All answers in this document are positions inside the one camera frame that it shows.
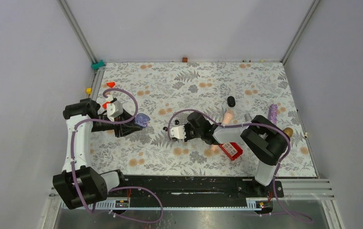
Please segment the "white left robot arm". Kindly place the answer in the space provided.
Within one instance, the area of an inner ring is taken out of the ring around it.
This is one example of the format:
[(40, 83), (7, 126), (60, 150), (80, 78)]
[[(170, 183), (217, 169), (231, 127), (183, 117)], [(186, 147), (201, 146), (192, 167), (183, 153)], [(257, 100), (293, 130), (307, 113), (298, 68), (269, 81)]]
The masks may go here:
[(61, 173), (53, 177), (53, 187), (69, 209), (104, 201), (109, 191), (115, 196), (127, 191), (119, 169), (100, 174), (92, 168), (91, 133), (113, 130), (115, 137), (125, 137), (147, 127), (147, 124), (138, 124), (125, 110), (111, 124), (106, 112), (98, 113), (99, 108), (100, 104), (86, 98), (66, 106), (63, 111), (68, 131), (67, 152)]

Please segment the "lavender earbud charging case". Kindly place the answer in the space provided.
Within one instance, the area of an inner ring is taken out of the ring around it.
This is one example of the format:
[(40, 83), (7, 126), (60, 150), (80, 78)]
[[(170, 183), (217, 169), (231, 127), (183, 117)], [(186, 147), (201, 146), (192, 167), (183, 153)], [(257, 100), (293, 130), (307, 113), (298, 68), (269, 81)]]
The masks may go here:
[(146, 128), (149, 125), (150, 117), (144, 113), (136, 115), (134, 123), (142, 128)]

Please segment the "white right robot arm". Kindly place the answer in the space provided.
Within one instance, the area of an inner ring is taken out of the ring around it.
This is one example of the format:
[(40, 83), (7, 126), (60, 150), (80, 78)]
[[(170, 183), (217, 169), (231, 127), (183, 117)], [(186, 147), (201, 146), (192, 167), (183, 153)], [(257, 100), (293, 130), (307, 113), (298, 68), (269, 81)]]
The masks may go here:
[(287, 127), (281, 130), (262, 115), (240, 125), (231, 125), (233, 118), (234, 112), (227, 110), (222, 121), (217, 123), (194, 111), (188, 115), (186, 124), (171, 128), (170, 137), (185, 142), (199, 138), (216, 146), (246, 144), (259, 160), (253, 183), (254, 193), (264, 197), (272, 190), (271, 181), (279, 160), (289, 147), (293, 129)]

